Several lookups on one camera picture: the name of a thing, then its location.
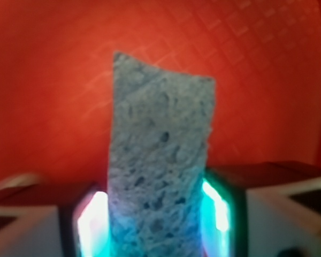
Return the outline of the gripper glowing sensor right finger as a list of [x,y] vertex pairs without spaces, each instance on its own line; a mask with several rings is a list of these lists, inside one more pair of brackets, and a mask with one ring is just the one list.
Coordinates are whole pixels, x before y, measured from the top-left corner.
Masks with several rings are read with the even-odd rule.
[[207,168],[205,256],[321,256],[321,168],[297,161]]

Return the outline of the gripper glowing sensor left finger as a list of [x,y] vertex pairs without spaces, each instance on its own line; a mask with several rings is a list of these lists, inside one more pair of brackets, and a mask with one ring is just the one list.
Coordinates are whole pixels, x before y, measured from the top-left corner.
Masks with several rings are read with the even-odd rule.
[[97,184],[0,181],[0,256],[108,254],[108,196]]

